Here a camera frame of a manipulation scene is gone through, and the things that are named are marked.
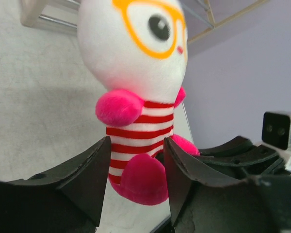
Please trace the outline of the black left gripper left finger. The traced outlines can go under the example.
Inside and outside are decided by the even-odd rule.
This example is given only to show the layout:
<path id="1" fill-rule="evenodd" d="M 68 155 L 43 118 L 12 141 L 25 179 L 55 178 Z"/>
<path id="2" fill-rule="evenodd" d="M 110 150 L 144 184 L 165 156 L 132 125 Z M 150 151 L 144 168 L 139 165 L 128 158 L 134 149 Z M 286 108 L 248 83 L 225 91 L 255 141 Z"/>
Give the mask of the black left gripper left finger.
<path id="1" fill-rule="evenodd" d="M 0 233 L 94 233 L 100 224 L 111 140 L 29 179 L 0 181 Z"/>

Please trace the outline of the pink panda plush back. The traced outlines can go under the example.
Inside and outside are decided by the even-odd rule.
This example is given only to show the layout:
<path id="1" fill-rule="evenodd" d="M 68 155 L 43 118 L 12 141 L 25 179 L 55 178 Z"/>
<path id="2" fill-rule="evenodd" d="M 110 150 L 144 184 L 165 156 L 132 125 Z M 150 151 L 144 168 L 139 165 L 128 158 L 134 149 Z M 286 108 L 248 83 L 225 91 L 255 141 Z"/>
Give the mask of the pink panda plush back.
<path id="1" fill-rule="evenodd" d="M 174 133 L 174 110 L 186 97 L 187 27 L 151 12 L 143 29 L 137 4 L 129 4 L 130 29 L 97 28 L 78 20 L 78 42 L 85 66 L 106 88 L 95 113 L 111 139 L 108 178 L 132 202 L 157 205 L 167 200 L 165 169 L 158 160 L 166 138 L 198 156 L 197 147 Z"/>

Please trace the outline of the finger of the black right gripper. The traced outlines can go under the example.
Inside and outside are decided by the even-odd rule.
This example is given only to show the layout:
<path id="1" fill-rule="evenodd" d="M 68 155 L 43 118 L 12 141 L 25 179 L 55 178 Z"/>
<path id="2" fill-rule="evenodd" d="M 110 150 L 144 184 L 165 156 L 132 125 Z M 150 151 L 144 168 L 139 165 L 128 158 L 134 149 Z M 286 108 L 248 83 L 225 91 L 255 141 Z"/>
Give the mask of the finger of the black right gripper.
<path id="1" fill-rule="evenodd" d="M 199 152 L 200 161 L 226 175 L 285 174 L 285 161 L 277 151 L 264 145 L 255 146 L 242 136 Z"/>

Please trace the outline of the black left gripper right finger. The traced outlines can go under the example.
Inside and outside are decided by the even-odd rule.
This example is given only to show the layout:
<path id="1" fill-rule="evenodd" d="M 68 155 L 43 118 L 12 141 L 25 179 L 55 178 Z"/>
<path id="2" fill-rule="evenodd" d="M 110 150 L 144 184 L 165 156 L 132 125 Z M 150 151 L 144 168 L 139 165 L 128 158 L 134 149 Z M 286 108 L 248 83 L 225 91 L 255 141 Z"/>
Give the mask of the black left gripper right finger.
<path id="1" fill-rule="evenodd" d="M 291 173 L 226 175 L 164 141 L 176 233 L 291 233 Z"/>

